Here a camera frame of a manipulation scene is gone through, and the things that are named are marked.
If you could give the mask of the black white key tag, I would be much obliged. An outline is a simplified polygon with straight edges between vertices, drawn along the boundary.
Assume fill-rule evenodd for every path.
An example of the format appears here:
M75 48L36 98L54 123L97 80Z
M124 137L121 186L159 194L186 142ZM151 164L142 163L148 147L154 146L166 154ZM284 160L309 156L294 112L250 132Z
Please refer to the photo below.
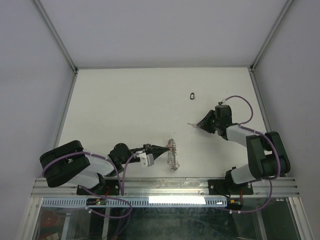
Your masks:
M194 100L194 99L195 99L195 94L194 94L193 92L190 94L190 99L191 99L191 100Z

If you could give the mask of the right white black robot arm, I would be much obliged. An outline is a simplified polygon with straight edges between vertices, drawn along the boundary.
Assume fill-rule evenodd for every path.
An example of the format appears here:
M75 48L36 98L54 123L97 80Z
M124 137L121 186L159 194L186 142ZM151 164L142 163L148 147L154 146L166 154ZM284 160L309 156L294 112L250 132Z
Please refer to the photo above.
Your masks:
M222 180L208 181L211 195L227 198L242 193L252 195L252 190L245 190L249 184L273 180L291 170L280 134L276 131L262 133L233 122L229 105L217 105L195 127L209 134L218 134L226 141L237 143L245 147L247 152L247 164L228 170Z

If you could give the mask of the red handled key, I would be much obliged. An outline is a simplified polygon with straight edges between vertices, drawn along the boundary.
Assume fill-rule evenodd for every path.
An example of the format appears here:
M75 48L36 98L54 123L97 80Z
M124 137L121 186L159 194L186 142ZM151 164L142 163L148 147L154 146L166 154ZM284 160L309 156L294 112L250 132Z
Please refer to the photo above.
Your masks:
M193 128L198 128L198 125L196 123L187 123L188 125L192 126Z

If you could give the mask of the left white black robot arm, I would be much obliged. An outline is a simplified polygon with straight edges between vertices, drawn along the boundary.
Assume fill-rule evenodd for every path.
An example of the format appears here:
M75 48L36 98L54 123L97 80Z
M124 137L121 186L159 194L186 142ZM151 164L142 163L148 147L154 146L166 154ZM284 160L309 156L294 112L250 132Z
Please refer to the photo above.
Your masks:
M39 157L41 175L50 188L66 183L83 186L93 194L100 194L105 188L105 177L124 175L131 163L150 167L165 153L171 154L173 148L144 144L142 147L129 148L124 143L116 144L106 156L86 151L79 140L52 149Z

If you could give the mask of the metal disc with key rings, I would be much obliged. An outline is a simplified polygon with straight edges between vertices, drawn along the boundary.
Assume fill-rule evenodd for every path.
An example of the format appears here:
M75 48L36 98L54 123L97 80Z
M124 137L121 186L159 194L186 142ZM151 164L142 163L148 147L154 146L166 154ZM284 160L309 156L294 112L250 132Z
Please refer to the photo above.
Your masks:
M175 172L179 169L180 165L177 158L177 145L173 138L168 141L167 147L169 148L167 152L167 164L169 165L170 170Z

